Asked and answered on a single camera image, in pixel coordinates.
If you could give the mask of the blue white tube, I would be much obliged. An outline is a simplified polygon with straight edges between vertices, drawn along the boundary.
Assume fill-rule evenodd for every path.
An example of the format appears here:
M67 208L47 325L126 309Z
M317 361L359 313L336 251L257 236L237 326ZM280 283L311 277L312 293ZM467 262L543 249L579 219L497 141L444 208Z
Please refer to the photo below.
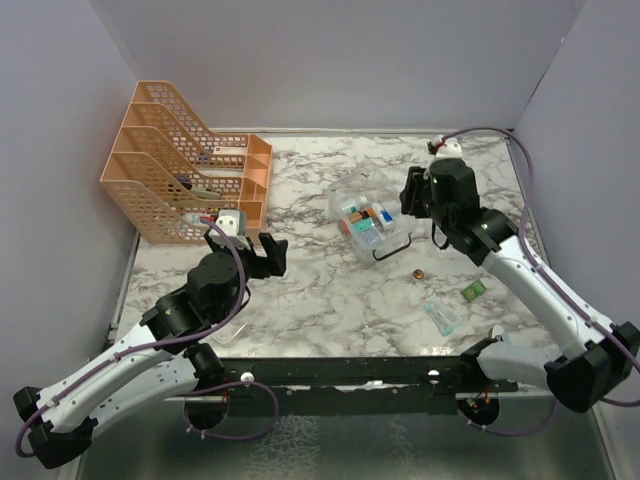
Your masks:
M393 217L379 202L373 202L371 205L375 216L384 230L390 230L393 227Z

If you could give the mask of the clear medicine kit box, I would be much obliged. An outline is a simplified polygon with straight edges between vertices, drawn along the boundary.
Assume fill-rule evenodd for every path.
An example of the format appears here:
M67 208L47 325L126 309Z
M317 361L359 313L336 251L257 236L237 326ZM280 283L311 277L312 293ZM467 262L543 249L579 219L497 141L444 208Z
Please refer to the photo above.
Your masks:
M328 218L355 258L370 267L412 244L417 225L401 213L399 190L378 168L358 168L326 190Z

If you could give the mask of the white plastic bottle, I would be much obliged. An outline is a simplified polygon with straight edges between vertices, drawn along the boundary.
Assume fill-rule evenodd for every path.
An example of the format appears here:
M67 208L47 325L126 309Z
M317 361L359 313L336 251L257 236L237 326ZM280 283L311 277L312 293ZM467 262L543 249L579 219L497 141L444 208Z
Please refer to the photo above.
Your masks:
M350 215L352 213L360 211L362 208L365 208L367 203L368 199L366 196L348 198L341 202L340 211L345 215Z

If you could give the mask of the teal bandage packet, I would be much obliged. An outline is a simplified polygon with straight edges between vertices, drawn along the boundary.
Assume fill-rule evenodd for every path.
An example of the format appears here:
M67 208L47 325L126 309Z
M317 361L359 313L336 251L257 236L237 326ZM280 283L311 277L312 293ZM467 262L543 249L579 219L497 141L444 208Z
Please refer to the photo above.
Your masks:
M366 219L363 219L363 220L360 220L358 222L353 223L352 227L353 227L355 232L362 233L362 232L365 232L367 230L370 230L370 229L374 228L375 227L375 223L374 223L372 218L366 218Z

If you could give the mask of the blue white gauze packet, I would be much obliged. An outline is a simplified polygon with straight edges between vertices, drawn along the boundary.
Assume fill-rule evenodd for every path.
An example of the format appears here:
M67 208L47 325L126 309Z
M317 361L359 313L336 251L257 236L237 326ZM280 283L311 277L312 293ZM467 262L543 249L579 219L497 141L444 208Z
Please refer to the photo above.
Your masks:
M373 249L379 248L386 240L386 236L375 228L360 232L359 238L365 245Z

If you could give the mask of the brown syrup bottle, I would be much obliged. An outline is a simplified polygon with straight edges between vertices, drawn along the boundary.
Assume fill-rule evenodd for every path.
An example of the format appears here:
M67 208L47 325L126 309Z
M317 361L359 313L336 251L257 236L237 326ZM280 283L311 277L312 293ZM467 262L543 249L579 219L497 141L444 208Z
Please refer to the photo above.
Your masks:
M356 224L359 223L361 221L366 221L367 219L371 218L371 210L370 209L364 209L364 210L359 210L359 211L355 211L353 213L351 213L349 215L349 221L352 224Z

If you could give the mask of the small green box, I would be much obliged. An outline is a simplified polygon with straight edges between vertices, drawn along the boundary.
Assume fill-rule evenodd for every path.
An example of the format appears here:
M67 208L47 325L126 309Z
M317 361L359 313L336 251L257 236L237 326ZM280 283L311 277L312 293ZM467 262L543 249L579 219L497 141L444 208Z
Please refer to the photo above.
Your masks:
M473 302L487 291L487 287L481 280L475 280L461 290L462 297L467 302Z

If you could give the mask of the clear teal pad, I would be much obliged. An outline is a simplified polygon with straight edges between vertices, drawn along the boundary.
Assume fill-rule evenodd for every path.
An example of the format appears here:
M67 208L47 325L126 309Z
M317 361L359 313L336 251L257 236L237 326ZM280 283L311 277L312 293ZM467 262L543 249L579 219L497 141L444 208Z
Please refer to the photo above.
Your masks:
M424 311L432 319L442 336L452 334L460 324L459 316L449 306L438 300L426 303Z

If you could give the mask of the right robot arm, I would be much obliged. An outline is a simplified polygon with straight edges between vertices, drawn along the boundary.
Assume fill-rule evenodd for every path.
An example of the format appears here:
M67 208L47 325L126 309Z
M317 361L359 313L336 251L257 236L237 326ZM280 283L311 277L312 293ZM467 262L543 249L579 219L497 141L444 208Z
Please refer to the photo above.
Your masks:
M564 407L584 413L629 377L639 351L638 328L618 325L588 306L538 261L504 213L481 206L475 173L462 159L411 167L399 199L402 214L430 219L446 247L504 284L555 343L526 349L496 339L480 342L459 367L467 389L513 380L545 388Z

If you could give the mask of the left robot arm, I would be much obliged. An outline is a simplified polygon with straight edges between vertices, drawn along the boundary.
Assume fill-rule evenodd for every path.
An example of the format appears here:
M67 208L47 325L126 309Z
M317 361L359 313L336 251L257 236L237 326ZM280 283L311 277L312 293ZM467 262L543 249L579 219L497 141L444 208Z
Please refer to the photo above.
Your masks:
M160 297L119 341L65 379L14 394L23 421L15 441L19 457L61 467L118 420L169 397L241 387L275 394L252 377L229 380L203 340L240 313L249 280L284 275L288 243L262 233L265 253L258 255L249 239L218 227L207 230L205 240L211 251L189 270L185 284Z

